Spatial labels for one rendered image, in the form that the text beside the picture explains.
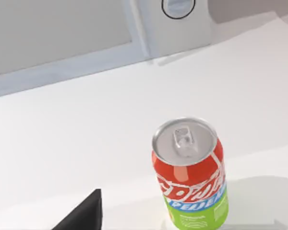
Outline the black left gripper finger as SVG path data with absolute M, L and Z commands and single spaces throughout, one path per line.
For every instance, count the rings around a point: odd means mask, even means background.
M 51 230 L 101 230 L 102 194 L 95 189 Z

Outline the red and green can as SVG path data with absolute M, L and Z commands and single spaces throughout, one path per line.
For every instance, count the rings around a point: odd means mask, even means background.
M 222 144 L 199 118 L 161 125 L 152 138 L 152 163 L 172 223 L 179 230 L 217 230 L 228 216 Z

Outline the pale microwave oven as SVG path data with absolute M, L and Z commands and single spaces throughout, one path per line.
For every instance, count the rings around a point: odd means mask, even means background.
M 0 0 L 0 97 L 209 45 L 208 0 Z

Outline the microwave oven knob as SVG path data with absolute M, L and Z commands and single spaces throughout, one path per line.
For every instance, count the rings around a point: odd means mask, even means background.
M 196 0 L 161 0 L 161 10 L 170 19 L 181 20 L 194 10 Z

